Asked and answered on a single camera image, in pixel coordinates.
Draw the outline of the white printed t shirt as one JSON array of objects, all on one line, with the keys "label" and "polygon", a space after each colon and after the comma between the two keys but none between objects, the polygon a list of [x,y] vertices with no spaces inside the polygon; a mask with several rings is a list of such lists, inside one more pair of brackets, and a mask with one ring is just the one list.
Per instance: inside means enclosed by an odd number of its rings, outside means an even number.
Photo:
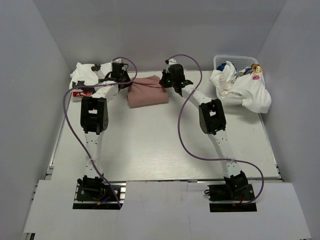
[{"label": "white printed t shirt", "polygon": [[253,63],[237,71],[226,61],[222,67],[223,70],[213,70],[210,77],[217,97],[225,104],[241,105],[254,113],[266,114],[272,98],[266,89],[261,66]]}]

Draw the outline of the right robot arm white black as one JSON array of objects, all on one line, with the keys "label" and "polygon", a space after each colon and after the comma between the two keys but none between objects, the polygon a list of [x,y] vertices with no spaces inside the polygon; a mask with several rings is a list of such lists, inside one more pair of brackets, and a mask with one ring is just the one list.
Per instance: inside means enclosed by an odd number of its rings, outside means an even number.
[{"label": "right robot arm white black", "polygon": [[192,103],[198,109],[199,126],[202,132],[212,142],[223,171],[224,187],[213,193],[226,201],[245,200],[245,192],[248,189],[248,179],[235,160],[235,155],[229,144],[226,132],[226,117],[222,102],[212,99],[199,91],[191,80],[186,79],[184,68],[175,59],[165,60],[166,68],[162,71],[160,85],[164,88],[173,88],[174,92]]}]

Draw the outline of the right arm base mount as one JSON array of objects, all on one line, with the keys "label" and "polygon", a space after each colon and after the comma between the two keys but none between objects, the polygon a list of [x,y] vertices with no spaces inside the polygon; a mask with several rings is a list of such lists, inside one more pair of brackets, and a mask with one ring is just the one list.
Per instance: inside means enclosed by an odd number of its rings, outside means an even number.
[{"label": "right arm base mount", "polygon": [[226,184],[212,184],[207,186],[204,194],[208,196],[211,213],[249,213],[257,211],[255,194],[251,184],[236,193],[232,193]]}]

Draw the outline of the pink t shirt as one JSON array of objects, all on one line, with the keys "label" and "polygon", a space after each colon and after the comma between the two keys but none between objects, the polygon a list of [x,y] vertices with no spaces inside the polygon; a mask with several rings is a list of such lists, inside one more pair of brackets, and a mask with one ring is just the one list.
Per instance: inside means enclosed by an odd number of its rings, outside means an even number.
[{"label": "pink t shirt", "polygon": [[140,108],[152,105],[167,104],[169,96],[160,85],[160,78],[156,75],[136,78],[128,88],[128,105],[130,108]]}]

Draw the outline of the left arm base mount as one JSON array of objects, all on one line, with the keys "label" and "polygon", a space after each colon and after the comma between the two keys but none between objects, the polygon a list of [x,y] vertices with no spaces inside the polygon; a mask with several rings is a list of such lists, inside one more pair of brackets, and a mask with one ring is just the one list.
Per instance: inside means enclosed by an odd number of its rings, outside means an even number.
[{"label": "left arm base mount", "polygon": [[73,210],[120,210],[115,195],[122,206],[125,200],[126,186],[121,184],[112,184],[113,190],[108,184],[102,183],[99,190],[84,188],[77,185]]}]

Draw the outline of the blue t shirt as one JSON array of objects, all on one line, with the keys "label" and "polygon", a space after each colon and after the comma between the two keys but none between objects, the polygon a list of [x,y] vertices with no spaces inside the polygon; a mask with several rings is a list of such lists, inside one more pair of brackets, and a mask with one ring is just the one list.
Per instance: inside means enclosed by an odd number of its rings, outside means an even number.
[{"label": "blue t shirt", "polygon": [[218,71],[223,71],[224,70],[224,68],[225,68],[225,66],[226,66],[226,62],[224,62],[224,63],[222,63],[222,64],[220,64],[219,66],[217,66],[216,67],[216,70],[218,70]]}]

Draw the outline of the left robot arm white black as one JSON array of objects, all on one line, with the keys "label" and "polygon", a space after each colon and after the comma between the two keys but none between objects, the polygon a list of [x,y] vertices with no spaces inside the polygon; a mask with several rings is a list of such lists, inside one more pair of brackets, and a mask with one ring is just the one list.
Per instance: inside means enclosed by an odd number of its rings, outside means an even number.
[{"label": "left robot arm white black", "polygon": [[101,157],[103,137],[109,125],[108,102],[120,90],[132,84],[127,72],[128,66],[122,58],[112,60],[111,70],[104,78],[98,79],[96,92],[81,100],[80,125],[84,131],[85,151],[88,154],[85,176],[100,182],[104,181]]}]

